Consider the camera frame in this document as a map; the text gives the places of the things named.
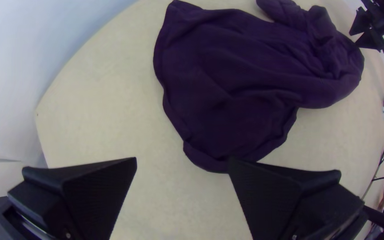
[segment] beige table surface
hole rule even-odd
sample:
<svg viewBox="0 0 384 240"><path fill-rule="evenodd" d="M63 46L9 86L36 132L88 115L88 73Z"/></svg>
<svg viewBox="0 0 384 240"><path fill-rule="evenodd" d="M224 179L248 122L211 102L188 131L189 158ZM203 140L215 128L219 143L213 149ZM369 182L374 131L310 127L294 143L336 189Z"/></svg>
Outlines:
<svg viewBox="0 0 384 240"><path fill-rule="evenodd" d="M65 65L36 109L47 164L137 157L138 170L112 239L251 239L229 177L192 164L163 111L152 57L169 2L138 0ZM253 0L190 2L206 9L238 8L267 20ZM304 9L327 7L343 33L355 14L339 0L297 3ZM384 146L384 67L377 51L363 54L358 88L329 108L300 109L287 141L261 162L336 168L343 174L341 184L359 196L364 193Z"/></svg>

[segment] purple cloth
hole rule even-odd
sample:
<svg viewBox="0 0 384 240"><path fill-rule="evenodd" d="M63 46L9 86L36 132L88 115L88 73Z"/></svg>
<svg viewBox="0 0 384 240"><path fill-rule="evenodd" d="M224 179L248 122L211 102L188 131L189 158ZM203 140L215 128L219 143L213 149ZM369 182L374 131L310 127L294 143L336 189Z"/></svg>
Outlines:
<svg viewBox="0 0 384 240"><path fill-rule="evenodd" d="M175 0L156 40L164 110L188 158L211 172L226 172L231 156L260 160L287 139L299 107L328 107L361 79L364 57L325 8L257 5L275 23Z"/></svg>

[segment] crumpled fabric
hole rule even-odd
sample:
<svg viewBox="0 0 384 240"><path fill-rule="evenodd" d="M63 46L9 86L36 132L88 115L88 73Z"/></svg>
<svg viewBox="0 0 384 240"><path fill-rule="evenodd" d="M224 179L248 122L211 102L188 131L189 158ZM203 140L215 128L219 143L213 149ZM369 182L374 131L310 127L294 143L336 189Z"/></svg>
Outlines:
<svg viewBox="0 0 384 240"><path fill-rule="evenodd" d="M226 172L230 157L262 159L287 139L298 108L329 107L361 79L364 57L325 8L257 5L275 22L174 0L156 40L165 113L207 171Z"/></svg>

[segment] dark purple towel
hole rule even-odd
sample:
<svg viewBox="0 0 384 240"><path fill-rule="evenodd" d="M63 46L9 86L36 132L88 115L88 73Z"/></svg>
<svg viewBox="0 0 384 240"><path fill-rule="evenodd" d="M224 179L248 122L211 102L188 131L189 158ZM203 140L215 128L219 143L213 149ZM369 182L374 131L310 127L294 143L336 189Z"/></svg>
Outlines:
<svg viewBox="0 0 384 240"><path fill-rule="evenodd" d="M325 108L355 89L364 57L325 8L257 0L275 23L237 9L175 0L156 40L164 110L197 166L226 172L287 138L301 108Z"/></svg>

